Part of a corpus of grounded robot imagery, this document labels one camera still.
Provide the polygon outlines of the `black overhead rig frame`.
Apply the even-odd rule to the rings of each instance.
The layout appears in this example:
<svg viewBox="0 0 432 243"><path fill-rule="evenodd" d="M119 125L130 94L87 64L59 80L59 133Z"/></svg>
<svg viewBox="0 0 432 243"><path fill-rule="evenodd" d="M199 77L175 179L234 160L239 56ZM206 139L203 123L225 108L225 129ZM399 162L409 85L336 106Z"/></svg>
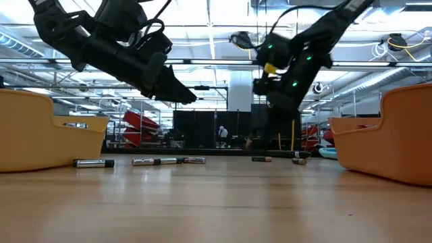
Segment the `black overhead rig frame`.
<svg viewBox="0 0 432 243"><path fill-rule="evenodd" d="M226 111L228 108L228 87L216 86L189 86L189 90L196 95L193 103L175 103L175 110L201 110L201 111Z"/></svg>

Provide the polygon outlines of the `black cylinder white label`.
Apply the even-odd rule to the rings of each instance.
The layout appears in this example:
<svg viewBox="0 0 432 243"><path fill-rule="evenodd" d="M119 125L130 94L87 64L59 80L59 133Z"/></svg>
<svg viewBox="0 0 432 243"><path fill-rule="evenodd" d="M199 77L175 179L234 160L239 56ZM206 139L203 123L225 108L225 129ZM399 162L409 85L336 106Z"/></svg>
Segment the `black cylinder white label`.
<svg viewBox="0 0 432 243"><path fill-rule="evenodd" d="M308 159L311 156L310 152L306 151L267 151L267 156L270 157L280 157L280 158L298 158L298 159Z"/></svg>

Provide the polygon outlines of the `black partition wall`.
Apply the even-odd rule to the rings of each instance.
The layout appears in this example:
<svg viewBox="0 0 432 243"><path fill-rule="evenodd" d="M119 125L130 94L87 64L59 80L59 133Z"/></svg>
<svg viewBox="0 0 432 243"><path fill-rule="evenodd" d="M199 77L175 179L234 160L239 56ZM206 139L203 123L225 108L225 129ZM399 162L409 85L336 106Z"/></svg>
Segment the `black partition wall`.
<svg viewBox="0 0 432 243"><path fill-rule="evenodd" d="M268 105L252 104L250 112L180 111L173 112L173 128L165 140L183 149L300 150L300 117L283 130L268 132ZM226 145L219 147L219 127L228 130Z"/></svg>

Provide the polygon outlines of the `black aluminium table frame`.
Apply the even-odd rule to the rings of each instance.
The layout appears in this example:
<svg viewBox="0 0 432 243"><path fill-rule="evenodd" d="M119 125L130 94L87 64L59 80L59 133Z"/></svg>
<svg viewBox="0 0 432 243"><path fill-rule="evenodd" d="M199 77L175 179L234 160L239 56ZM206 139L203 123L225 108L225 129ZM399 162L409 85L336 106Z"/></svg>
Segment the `black aluminium table frame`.
<svg viewBox="0 0 432 243"><path fill-rule="evenodd" d="M103 148L103 154L270 156L270 151L216 148Z"/></svg>

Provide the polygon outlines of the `orange plastic bin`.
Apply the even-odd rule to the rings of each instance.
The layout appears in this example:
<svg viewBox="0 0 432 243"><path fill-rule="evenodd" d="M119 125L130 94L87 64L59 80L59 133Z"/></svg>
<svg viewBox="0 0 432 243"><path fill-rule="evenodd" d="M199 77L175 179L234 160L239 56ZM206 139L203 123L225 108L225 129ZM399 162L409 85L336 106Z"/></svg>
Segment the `orange plastic bin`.
<svg viewBox="0 0 432 243"><path fill-rule="evenodd" d="M380 117L331 117L329 124L342 167L432 187L432 84L386 92Z"/></svg>

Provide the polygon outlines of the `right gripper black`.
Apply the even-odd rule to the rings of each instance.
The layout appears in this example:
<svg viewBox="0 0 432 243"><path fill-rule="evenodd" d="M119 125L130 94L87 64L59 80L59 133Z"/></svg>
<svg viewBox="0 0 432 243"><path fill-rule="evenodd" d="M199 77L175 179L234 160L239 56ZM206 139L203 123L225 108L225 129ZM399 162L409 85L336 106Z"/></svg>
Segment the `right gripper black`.
<svg viewBox="0 0 432 243"><path fill-rule="evenodd" d="M322 67L330 69L329 53L303 50L288 60L270 59L263 75L253 82L252 91L268 98L268 132L276 134L298 117L298 108Z"/></svg>

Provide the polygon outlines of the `teal tub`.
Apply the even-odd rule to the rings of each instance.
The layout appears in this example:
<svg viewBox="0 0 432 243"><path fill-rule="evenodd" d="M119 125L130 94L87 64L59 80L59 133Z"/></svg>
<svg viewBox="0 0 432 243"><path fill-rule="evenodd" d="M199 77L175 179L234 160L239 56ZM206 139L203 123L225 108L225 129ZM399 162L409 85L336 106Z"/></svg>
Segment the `teal tub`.
<svg viewBox="0 0 432 243"><path fill-rule="evenodd" d="M320 148L319 154L327 159L338 160L337 151L335 148Z"/></svg>

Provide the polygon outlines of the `red bins stack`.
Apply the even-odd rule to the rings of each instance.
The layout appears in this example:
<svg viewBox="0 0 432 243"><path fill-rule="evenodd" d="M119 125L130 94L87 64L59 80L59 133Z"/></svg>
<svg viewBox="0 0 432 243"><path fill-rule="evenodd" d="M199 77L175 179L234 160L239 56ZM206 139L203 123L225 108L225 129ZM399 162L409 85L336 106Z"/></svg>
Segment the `red bins stack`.
<svg viewBox="0 0 432 243"><path fill-rule="evenodd" d="M315 151L319 148L334 148L335 142L329 124L320 128L317 123L302 126L302 149Z"/></svg>

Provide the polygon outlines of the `white column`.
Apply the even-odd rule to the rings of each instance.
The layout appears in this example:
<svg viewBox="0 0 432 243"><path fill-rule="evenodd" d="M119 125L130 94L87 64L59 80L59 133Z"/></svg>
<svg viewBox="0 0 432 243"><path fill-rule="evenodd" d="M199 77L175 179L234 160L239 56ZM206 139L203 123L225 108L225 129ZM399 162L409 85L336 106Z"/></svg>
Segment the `white column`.
<svg viewBox="0 0 432 243"><path fill-rule="evenodd" d="M231 72L227 93L228 111L250 112L253 102L252 81L250 71Z"/></svg>

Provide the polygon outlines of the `yellow plastic bin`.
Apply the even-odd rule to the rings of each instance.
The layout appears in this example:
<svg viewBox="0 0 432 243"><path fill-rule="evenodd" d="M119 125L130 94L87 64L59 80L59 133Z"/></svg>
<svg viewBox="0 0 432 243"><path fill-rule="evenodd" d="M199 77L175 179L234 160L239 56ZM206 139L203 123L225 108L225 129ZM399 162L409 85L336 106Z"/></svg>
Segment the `yellow plastic bin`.
<svg viewBox="0 0 432 243"><path fill-rule="evenodd" d="M0 89L0 173L100 157L109 118L58 116L53 108L43 94Z"/></svg>

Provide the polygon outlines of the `silver battery black end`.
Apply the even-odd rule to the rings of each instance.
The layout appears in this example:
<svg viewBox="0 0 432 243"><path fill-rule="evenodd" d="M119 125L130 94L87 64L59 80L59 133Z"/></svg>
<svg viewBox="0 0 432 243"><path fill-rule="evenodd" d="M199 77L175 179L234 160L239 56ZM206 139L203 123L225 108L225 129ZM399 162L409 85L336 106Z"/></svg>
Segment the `silver battery black end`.
<svg viewBox="0 0 432 243"><path fill-rule="evenodd" d="M74 160L73 167L75 168L112 168L115 165L113 159L97 159L97 160Z"/></svg>

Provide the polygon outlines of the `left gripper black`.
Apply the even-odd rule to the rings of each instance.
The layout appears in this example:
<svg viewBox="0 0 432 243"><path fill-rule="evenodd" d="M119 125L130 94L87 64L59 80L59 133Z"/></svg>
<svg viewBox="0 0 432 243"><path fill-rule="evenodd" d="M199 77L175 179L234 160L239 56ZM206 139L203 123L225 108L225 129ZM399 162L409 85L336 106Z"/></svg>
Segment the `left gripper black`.
<svg viewBox="0 0 432 243"><path fill-rule="evenodd" d="M120 81L136 87L156 101L190 104L196 95L174 75L165 62L172 43L164 34L149 34L137 47L125 47L106 36L73 34L70 38L70 61L81 72L91 65Z"/></svg>

